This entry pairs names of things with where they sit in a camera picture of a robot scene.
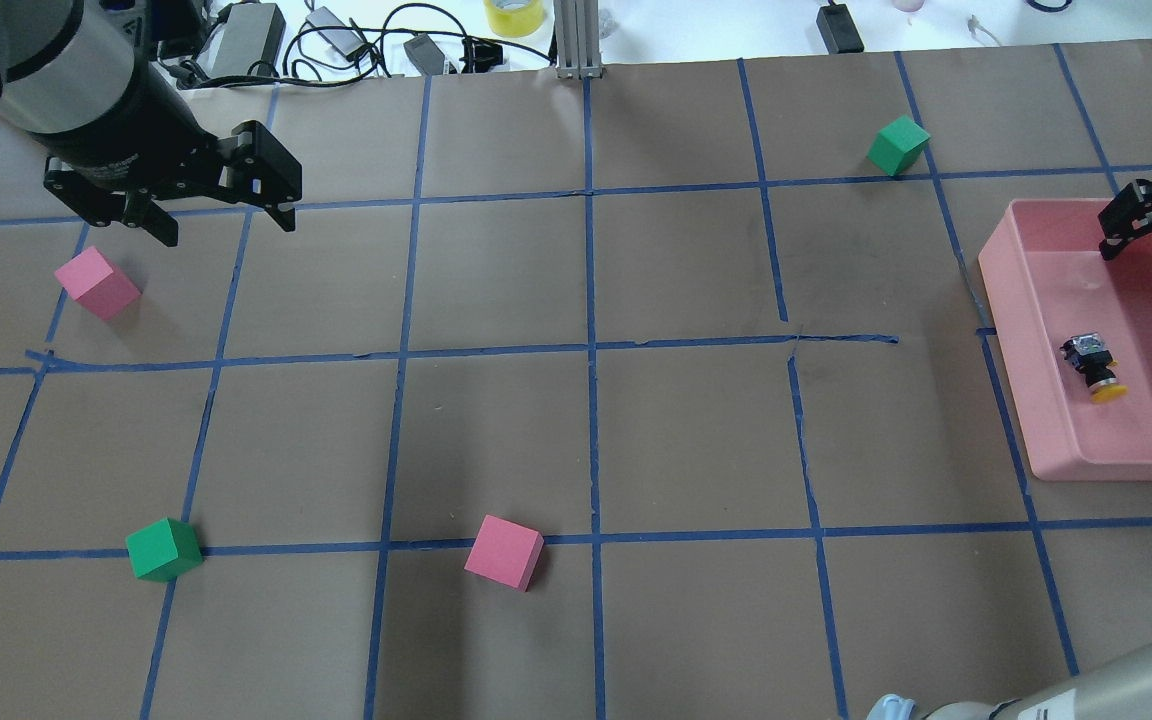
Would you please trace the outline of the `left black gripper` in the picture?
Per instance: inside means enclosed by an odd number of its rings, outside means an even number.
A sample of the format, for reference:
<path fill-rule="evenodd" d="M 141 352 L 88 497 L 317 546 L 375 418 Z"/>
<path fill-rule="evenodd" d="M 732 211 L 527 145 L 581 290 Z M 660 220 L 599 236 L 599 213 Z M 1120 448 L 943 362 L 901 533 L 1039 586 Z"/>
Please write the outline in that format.
<path fill-rule="evenodd" d="M 262 209 L 296 232 L 296 156 L 257 120 L 227 137 L 207 131 L 162 79 L 132 79 L 99 118 L 46 132 L 44 147 L 46 191 L 90 225 L 123 223 L 174 249 L 179 220 L 161 202 L 206 197 Z"/>

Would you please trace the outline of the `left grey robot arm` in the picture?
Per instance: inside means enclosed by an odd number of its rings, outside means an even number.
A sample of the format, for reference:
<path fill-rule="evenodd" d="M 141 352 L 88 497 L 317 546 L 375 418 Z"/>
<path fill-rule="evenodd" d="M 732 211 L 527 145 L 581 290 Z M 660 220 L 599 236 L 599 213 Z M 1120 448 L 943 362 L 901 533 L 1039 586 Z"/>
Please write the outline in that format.
<path fill-rule="evenodd" d="M 291 151 L 257 120 L 227 137 L 206 131 L 96 1 L 0 1 L 0 118 L 45 149 L 46 191 L 93 227 L 175 247 L 162 200 L 194 197 L 297 227 Z"/>

